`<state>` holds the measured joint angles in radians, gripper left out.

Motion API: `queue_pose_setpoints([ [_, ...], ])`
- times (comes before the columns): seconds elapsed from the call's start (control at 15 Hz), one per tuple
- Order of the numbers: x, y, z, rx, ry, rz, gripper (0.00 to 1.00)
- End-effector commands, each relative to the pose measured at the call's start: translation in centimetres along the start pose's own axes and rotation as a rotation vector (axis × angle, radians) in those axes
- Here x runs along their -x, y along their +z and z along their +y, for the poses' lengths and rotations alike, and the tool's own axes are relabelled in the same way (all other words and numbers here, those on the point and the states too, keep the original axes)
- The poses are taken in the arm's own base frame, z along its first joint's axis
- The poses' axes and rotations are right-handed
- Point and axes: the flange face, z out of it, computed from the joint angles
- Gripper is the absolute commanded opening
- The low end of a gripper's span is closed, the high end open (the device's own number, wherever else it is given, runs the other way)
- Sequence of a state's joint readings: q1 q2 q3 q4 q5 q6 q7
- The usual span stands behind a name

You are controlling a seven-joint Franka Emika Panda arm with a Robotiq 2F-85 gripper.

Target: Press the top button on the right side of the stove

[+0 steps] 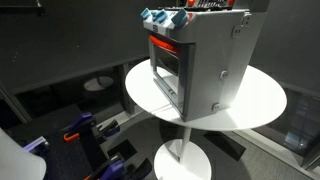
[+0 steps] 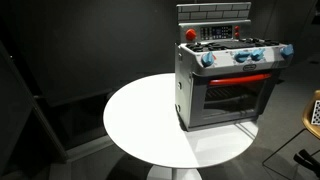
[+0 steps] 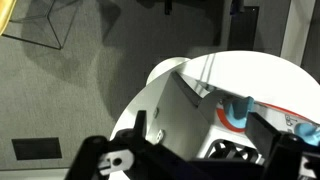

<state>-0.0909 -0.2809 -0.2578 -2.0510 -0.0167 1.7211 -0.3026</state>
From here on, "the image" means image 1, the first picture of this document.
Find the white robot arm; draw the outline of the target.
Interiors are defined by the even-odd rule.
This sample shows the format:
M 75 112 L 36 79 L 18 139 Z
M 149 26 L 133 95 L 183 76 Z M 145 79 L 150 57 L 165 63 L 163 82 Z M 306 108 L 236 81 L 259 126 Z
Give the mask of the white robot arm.
M 0 180 L 43 180 L 46 168 L 43 158 L 24 150 L 0 129 Z

